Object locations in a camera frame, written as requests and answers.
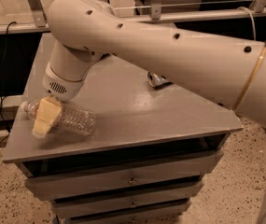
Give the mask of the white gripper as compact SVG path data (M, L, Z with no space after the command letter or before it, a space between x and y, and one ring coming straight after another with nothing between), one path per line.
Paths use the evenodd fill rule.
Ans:
M44 138L61 114L63 106L58 99L69 101L75 98L83 83L83 80L65 80L56 75L49 64L47 65L42 84L46 92L53 96L42 98L38 102L33 128L33 135L35 137Z

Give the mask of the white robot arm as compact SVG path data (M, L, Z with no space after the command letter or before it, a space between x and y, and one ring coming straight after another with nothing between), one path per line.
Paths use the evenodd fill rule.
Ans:
M48 25L56 43L42 84L60 100L76 97L108 53L266 128L263 42L126 21L99 0L54 0ZM257 224L266 224L266 192Z

